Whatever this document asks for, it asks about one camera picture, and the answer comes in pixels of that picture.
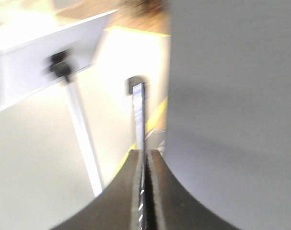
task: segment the bright light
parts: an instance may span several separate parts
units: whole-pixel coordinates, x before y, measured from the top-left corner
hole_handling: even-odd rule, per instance
[[[141,205],[140,205],[138,211],[140,211],[142,207],[143,207],[143,203],[141,203]]]
[[[93,193],[95,196],[98,196],[102,192],[102,184],[94,158],[94,150],[88,136],[87,125],[84,120],[84,114],[78,96],[78,89],[74,84],[75,83],[72,82],[65,87],[67,88],[68,93],[68,108],[70,110],[70,115],[76,131],[77,140],[88,172]]]

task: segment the white wall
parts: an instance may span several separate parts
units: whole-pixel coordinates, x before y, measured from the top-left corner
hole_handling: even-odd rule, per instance
[[[244,230],[291,230],[291,0],[171,1],[165,159]]]

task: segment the gray panel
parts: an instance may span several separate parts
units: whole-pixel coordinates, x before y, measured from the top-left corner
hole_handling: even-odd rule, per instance
[[[247,230],[291,230],[291,1],[172,1],[165,159]]]
[[[0,230],[45,230],[93,198],[61,83],[0,112]]]

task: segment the yellow stripe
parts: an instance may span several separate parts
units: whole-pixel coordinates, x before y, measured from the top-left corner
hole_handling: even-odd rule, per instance
[[[171,36],[169,34],[161,34],[161,33],[156,33],[156,32],[151,32],[151,31],[132,29],[132,28],[123,27],[123,26],[119,26],[119,25],[110,26],[110,27],[106,28],[105,30],[106,31],[111,31],[112,29],[133,31],[133,32],[142,33],[142,34],[156,35],[156,36],[159,36],[159,37],[170,37]]]
[[[158,107],[156,107],[156,109],[154,110],[154,112],[152,113],[152,115],[150,116],[149,120],[146,123],[146,133],[150,132],[155,127],[155,124],[157,123],[157,121],[161,117],[161,114],[163,114],[163,112],[165,111],[167,104],[168,104],[168,97],[166,97],[160,103],[160,105]],[[130,146],[129,150],[125,153],[123,159],[121,160],[118,167],[116,168],[116,174],[118,173],[118,171],[120,171],[124,162],[126,161],[128,155],[129,155],[129,151],[136,149],[136,147],[137,147],[136,143],[133,143],[132,146]]]
[[[150,132],[154,127],[157,121],[159,120],[161,114],[165,111],[166,106],[168,105],[168,97],[166,97],[163,102],[154,110],[149,120],[146,123],[145,131],[146,133]]]
[[[116,174],[118,173],[118,171],[120,171],[120,169],[122,168],[123,164],[125,163],[128,155],[129,155],[129,151],[135,150],[136,147],[137,147],[136,143],[133,143],[132,146],[129,147],[129,150],[125,153],[123,159],[121,160],[120,164],[118,164],[118,167],[116,168]]]

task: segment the wooden surface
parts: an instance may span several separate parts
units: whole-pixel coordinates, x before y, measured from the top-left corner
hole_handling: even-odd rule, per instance
[[[57,16],[80,20],[114,9],[118,9],[118,12],[109,26],[118,25],[143,31],[170,34],[170,16],[167,7],[145,11],[143,10],[144,7],[137,7],[134,1],[86,0],[63,9]]]

